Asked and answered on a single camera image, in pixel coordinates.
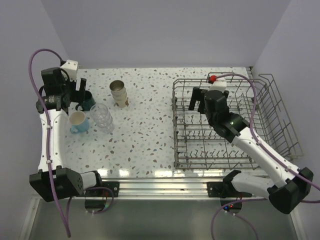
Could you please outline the dark teal mug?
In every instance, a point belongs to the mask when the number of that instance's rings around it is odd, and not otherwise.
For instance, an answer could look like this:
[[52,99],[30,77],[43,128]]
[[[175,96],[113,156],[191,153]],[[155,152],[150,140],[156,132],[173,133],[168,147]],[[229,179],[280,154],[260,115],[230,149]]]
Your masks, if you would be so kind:
[[96,101],[92,95],[92,93],[88,90],[85,91],[84,100],[81,103],[78,103],[75,106],[76,111],[87,112],[90,111],[91,108],[96,104]]

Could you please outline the clear glass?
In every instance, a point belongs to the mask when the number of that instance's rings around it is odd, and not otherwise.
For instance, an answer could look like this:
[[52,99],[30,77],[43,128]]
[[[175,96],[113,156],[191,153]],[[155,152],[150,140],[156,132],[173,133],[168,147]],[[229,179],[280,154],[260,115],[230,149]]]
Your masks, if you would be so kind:
[[108,127],[112,124],[113,118],[108,107],[102,103],[96,103],[89,111],[94,122],[99,126]]
[[114,125],[113,125],[113,121],[105,121],[105,122],[98,122],[96,123],[96,125],[98,126],[98,128],[107,134],[110,134],[113,132],[114,130]]

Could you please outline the light blue mug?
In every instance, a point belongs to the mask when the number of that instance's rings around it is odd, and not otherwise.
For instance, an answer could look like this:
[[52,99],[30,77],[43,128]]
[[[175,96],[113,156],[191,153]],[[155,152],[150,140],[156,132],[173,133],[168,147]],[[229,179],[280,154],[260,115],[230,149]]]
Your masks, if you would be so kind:
[[84,133],[90,128],[89,120],[82,111],[75,111],[69,117],[71,124],[70,132],[72,134]]

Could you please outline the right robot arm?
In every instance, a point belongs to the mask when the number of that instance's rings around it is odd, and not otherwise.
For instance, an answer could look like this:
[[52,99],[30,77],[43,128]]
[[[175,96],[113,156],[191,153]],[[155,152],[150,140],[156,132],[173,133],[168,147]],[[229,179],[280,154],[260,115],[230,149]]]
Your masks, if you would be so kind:
[[198,112],[205,114],[208,124],[222,138],[244,151],[268,175],[256,177],[233,170],[222,180],[221,196],[240,193],[263,197],[281,213],[289,214],[310,193],[313,172],[290,163],[270,147],[239,114],[230,111],[229,92],[193,88],[189,110],[199,102]]

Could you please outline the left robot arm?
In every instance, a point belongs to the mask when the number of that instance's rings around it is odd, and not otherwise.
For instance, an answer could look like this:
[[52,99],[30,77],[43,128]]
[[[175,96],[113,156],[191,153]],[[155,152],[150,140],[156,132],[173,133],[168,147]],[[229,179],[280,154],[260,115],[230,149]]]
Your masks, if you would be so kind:
[[78,197],[87,190],[92,196],[103,193],[104,184],[96,170],[79,173],[69,168],[66,154],[66,130],[71,103],[81,104],[90,94],[86,79],[77,85],[76,64],[52,67],[41,71],[43,86],[37,90],[36,102],[42,127],[42,149],[37,173],[29,176],[32,188],[46,201]]

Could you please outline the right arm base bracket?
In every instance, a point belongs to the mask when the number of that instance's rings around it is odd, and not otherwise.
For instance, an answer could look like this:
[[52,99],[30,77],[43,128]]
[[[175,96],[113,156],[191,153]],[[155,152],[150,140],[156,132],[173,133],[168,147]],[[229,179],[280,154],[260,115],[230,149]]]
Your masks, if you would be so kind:
[[207,195],[209,198],[222,198],[224,184],[222,181],[209,181],[206,183]]

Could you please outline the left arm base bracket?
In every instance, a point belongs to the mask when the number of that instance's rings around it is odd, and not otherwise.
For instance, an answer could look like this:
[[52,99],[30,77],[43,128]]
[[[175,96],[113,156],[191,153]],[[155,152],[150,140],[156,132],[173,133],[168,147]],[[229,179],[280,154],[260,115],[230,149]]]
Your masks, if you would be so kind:
[[[119,181],[103,181],[102,187],[108,188],[112,191],[115,198],[119,196],[119,190],[120,190],[120,182]],[[107,199],[108,197],[111,197],[110,191],[103,189],[101,190],[101,196],[103,199]]]

